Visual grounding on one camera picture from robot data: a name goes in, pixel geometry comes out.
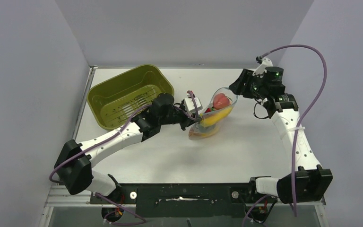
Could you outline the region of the clear zip top bag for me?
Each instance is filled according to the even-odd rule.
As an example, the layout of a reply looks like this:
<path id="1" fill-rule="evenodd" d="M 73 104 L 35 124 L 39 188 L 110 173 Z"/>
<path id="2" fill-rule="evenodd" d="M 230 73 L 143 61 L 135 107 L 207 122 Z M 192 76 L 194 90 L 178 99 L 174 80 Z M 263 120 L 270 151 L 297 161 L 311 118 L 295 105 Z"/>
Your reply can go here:
<path id="1" fill-rule="evenodd" d="M 204 112 L 200 114 L 201 121 L 191 126 L 189 139 L 200 140 L 218 133 L 223 120 L 231 113 L 237 101 L 237 95 L 229 88 L 219 88 L 204 108 Z"/>

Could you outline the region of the olive green plastic bin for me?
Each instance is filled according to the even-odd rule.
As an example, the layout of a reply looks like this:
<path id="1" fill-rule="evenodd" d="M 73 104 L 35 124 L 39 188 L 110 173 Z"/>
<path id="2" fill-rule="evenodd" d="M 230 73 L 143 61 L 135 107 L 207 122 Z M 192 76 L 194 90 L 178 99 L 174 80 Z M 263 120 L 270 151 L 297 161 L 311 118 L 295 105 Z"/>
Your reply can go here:
<path id="1" fill-rule="evenodd" d="M 87 103 L 97 124 L 113 130 L 138 108 L 151 104 L 160 93 L 173 95 L 174 88 L 158 67 L 145 64 L 92 87 Z"/>

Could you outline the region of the yellow toy banana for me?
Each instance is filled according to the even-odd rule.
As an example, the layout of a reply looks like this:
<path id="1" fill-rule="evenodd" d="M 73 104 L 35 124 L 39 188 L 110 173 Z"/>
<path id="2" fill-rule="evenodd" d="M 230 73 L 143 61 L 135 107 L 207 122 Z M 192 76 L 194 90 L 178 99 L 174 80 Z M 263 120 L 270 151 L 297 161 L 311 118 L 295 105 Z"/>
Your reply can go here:
<path id="1" fill-rule="evenodd" d="M 211 112 L 207 112 L 202 114 L 202 121 L 200 122 L 200 124 L 203 127 L 209 127 L 212 126 L 214 124 L 217 124 L 218 122 L 220 122 L 221 120 L 223 120 L 224 118 L 226 118 L 230 112 L 233 110 L 232 106 L 228 106 L 225 107 L 223 109 L 219 109 L 219 110 L 214 110 Z"/>

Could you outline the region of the pink toy peach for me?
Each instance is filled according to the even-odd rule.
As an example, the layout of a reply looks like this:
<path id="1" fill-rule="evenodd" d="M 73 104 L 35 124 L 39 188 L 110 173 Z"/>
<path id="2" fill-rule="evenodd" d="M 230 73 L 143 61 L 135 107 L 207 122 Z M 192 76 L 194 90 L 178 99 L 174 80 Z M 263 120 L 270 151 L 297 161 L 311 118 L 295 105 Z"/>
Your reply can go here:
<path id="1" fill-rule="evenodd" d="M 225 108 L 225 107 L 229 106 L 230 103 L 231 103 L 230 99 L 224 93 L 216 94 L 214 96 L 213 102 L 212 102 L 213 107 L 216 110 Z"/>

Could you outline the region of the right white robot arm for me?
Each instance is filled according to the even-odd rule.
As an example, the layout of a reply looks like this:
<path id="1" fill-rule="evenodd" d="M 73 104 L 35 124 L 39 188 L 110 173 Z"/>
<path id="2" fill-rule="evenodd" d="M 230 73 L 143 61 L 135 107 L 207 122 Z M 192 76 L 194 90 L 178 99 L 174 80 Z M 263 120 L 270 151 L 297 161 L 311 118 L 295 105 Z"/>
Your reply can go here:
<path id="1" fill-rule="evenodd" d="M 299 122 L 301 114 L 295 97 L 285 92 L 282 83 L 284 70 L 269 66 L 262 74 L 243 69 L 229 89 L 238 96 L 254 99 L 267 111 L 276 126 L 285 151 L 290 155 L 291 173 L 283 178 L 253 177 L 247 196 L 258 202 L 265 195 L 278 197 L 282 203 L 320 201 L 329 187 L 333 175 L 315 157 Z"/>

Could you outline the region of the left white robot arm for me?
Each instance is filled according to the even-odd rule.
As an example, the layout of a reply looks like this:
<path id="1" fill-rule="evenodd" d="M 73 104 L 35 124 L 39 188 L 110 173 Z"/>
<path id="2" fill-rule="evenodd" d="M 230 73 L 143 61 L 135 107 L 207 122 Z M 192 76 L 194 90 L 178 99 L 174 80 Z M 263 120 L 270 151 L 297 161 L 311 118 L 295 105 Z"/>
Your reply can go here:
<path id="1" fill-rule="evenodd" d="M 180 125 L 184 131 L 200 122 L 200 99 L 192 91 L 179 105 L 169 93 L 160 93 L 151 104 L 139 107 L 126 122 L 102 136 L 91 140 L 67 141 L 54 165 L 57 183 L 63 184 L 69 194 L 83 191 L 108 196 L 121 191 L 121 186 L 111 174 L 102 174 L 93 168 L 102 160 L 130 145 L 144 142 L 155 136 L 163 125 Z"/>

